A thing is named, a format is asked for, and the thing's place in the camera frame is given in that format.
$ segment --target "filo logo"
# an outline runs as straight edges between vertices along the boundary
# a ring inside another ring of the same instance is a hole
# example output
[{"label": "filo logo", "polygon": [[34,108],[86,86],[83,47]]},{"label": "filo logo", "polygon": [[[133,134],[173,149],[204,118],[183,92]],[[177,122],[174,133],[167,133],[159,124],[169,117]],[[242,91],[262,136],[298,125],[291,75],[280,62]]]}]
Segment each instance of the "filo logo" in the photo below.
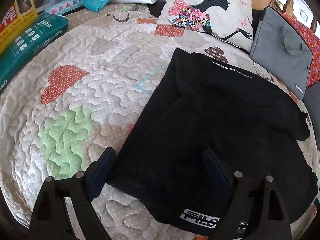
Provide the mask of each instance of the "filo logo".
[{"label": "filo logo", "polygon": [[217,66],[219,66],[219,67],[223,67],[224,69],[228,69],[228,70],[236,71],[237,73],[239,73],[239,74],[241,74],[241,75],[243,75],[243,76],[245,76],[245,77],[251,78],[251,76],[247,76],[247,75],[243,74],[242,72],[237,71],[237,70],[236,70],[236,69],[234,69],[234,68],[224,67],[224,66],[222,66],[222,65],[220,65],[220,64],[218,64],[218,63],[216,63],[216,62],[214,62],[214,61],[212,61],[212,63],[215,63]]},{"label": "filo logo", "polygon": [[180,218],[202,227],[215,228],[220,218],[207,216],[190,209],[185,209]]}]

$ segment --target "product box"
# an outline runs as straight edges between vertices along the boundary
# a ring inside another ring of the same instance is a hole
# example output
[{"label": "product box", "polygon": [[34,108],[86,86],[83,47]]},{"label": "product box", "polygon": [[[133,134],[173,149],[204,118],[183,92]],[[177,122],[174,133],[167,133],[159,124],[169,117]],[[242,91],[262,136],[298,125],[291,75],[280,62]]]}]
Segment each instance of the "product box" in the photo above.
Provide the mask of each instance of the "product box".
[{"label": "product box", "polygon": [[81,0],[65,0],[46,9],[45,12],[55,15],[62,15],[67,12],[73,11],[74,9],[77,9],[80,6],[84,6]]},{"label": "product box", "polygon": [[37,17],[33,0],[15,0],[0,22],[0,54]]},{"label": "product box", "polygon": [[20,34],[0,55],[0,94],[19,70],[67,30],[67,19],[44,14]]}]

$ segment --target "yellow packaging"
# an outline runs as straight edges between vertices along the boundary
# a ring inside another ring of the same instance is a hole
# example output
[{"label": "yellow packaging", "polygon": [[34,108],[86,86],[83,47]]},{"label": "yellow packaging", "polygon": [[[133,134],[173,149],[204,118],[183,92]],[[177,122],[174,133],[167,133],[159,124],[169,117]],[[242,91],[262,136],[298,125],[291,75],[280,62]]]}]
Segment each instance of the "yellow packaging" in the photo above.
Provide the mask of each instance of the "yellow packaging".
[{"label": "yellow packaging", "polygon": [[33,0],[15,0],[0,22],[0,54],[36,20]]}]

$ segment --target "red floral pillow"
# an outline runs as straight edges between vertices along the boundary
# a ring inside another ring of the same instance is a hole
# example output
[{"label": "red floral pillow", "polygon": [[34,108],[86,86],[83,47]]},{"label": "red floral pillow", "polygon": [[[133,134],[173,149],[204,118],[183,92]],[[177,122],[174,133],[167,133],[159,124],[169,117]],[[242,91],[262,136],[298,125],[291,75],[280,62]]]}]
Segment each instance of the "red floral pillow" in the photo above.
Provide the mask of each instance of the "red floral pillow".
[{"label": "red floral pillow", "polygon": [[320,39],[308,27],[298,22],[293,17],[281,13],[281,15],[300,33],[313,54],[313,61],[310,65],[307,88],[320,80]]}]

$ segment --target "brown polka dot heart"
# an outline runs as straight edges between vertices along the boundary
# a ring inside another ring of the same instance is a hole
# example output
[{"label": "brown polka dot heart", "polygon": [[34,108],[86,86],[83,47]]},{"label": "brown polka dot heart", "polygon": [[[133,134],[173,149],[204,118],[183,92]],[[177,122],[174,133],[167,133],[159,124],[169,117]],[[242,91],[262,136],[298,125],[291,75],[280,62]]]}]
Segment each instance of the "brown polka dot heart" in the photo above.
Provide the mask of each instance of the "brown polka dot heart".
[{"label": "brown polka dot heart", "polygon": [[73,86],[79,79],[89,72],[82,70],[74,65],[59,66],[54,69],[49,77],[50,86],[46,87],[41,95],[41,103],[46,105],[56,100],[60,95]]},{"label": "brown polka dot heart", "polygon": [[204,50],[206,53],[208,53],[211,57],[213,57],[216,60],[219,60],[223,63],[228,63],[227,58],[224,56],[224,51],[218,47],[209,47]]}]

